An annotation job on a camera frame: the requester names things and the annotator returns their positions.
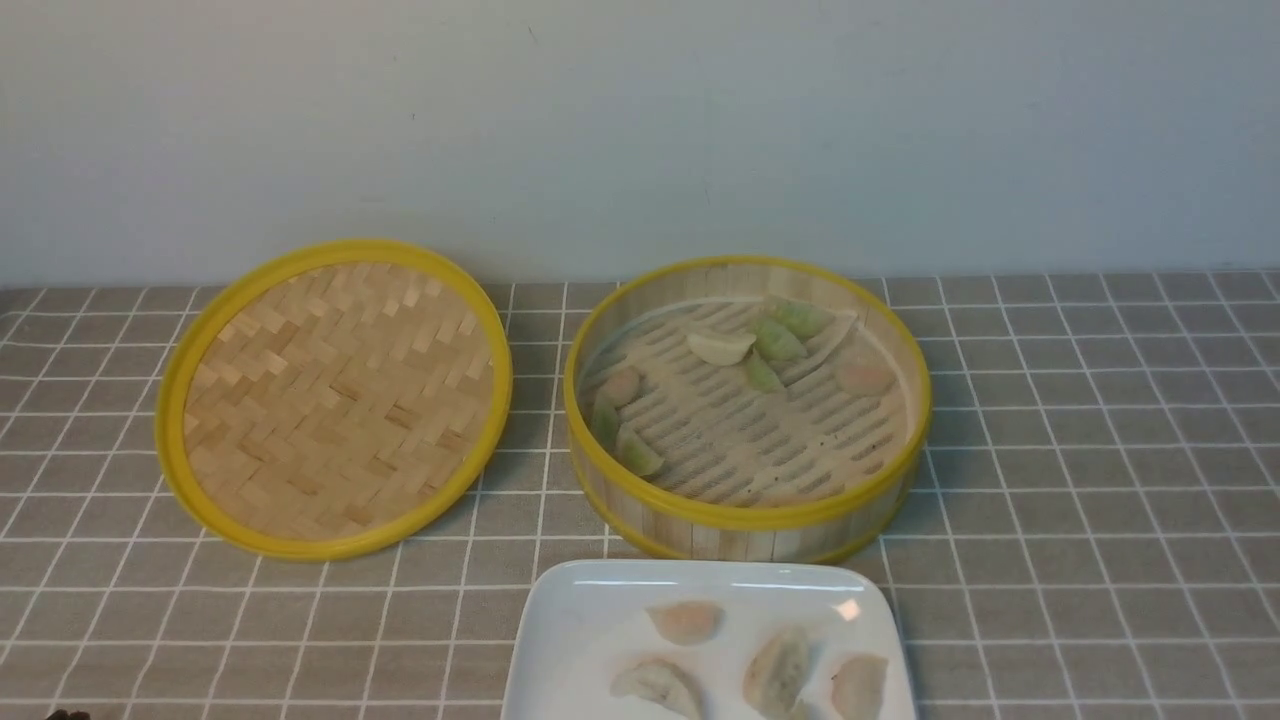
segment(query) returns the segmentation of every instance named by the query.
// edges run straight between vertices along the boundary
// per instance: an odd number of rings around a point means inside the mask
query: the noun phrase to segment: woven bamboo lid
[[[169,364],[156,445],[174,495],[225,539],[349,557],[448,510],[497,447],[511,391],[475,281],[419,247],[343,241],[210,304]]]

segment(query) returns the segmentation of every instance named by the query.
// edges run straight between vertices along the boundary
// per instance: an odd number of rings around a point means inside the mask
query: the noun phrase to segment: bamboo steamer
[[[393,241],[319,245],[196,319],[165,372],[156,450],[174,496],[228,542],[352,557],[463,495],[512,378],[498,311],[461,268]]]
[[[746,329],[765,297],[822,307],[832,322],[808,357],[776,364],[785,393],[758,393],[741,366],[699,360],[690,328]],[[841,363],[878,365],[879,396],[840,389]],[[648,479],[591,436],[595,389],[623,366],[641,375],[622,423],[663,457]],[[659,557],[835,562],[890,523],[914,483],[932,414],[929,375],[902,322],[855,283],[759,256],[690,260],[618,288],[568,352],[570,451],[588,501],[625,539]]]

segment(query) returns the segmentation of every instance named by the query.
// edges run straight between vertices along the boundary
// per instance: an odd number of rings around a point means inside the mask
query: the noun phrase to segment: dumpling
[[[742,696],[765,720],[790,720],[809,679],[809,638],[787,628],[760,648],[746,667]]]
[[[881,365],[845,364],[835,370],[836,384],[854,397],[884,395],[897,380],[893,370]]]
[[[663,639],[684,646],[709,641],[724,616],[719,605],[700,600],[648,607],[645,612]]]
[[[644,439],[631,428],[622,425],[617,436],[617,459],[623,468],[639,478],[662,470],[663,460],[658,451],[649,447]]]
[[[603,400],[614,407],[622,407],[640,395],[640,370],[631,365],[620,368],[595,391],[595,401]]]
[[[685,336],[689,350],[703,363],[727,368],[737,365],[751,350],[755,336],[751,333],[717,333],[713,331],[694,331]]]
[[[605,402],[603,397],[595,398],[595,404],[591,405],[591,437],[595,438],[595,442],[600,443],[604,450],[613,452],[618,445],[621,427],[622,420],[618,419],[617,409]]]
[[[799,340],[809,340],[831,323],[831,313],[808,302],[767,297],[764,310]]]
[[[778,379],[778,374],[773,372],[773,368],[760,357],[759,352],[751,352],[746,356],[746,364],[742,365],[746,372],[746,384],[756,392],[780,392],[787,389]]]
[[[831,705],[844,720],[876,720],[884,701],[888,660],[869,653],[850,657],[831,679]]]
[[[618,673],[609,684],[613,697],[635,696],[655,702],[689,720],[703,720],[703,693],[689,673],[675,662],[645,660]]]
[[[756,318],[751,332],[755,333],[755,351],[765,360],[786,363],[809,356],[804,343],[786,325],[768,315]]]

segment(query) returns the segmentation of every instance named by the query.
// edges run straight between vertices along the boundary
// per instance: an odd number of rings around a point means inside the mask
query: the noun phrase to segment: square plate
[[[645,609],[709,600],[719,632],[695,647],[658,635]],[[840,720],[831,676],[845,656],[888,660],[879,720],[915,720],[911,684],[884,596],[858,573],[817,565],[691,560],[581,560],[548,570],[525,605],[502,720],[680,720],[609,683],[635,662],[663,657],[699,680],[707,720],[763,717],[742,700],[742,675],[785,625],[809,630],[815,660],[800,697],[812,720]]]

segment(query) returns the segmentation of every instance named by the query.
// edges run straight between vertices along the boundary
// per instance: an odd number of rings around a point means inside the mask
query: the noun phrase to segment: white dumpling
[[[646,607],[645,612],[663,639],[682,646],[709,641],[724,615],[719,605],[700,600]]]
[[[831,705],[844,720],[876,720],[884,701],[888,660],[869,653],[850,657],[831,679]]]
[[[713,331],[694,331],[685,336],[689,350],[703,363],[727,368],[737,365],[751,350],[755,336],[751,333],[717,333]]]
[[[609,693],[613,697],[635,696],[689,720],[703,720],[703,693],[698,683],[678,665],[666,660],[645,660],[618,673]]]
[[[746,667],[742,696],[765,720],[790,720],[808,679],[809,638],[800,628],[787,628]]]

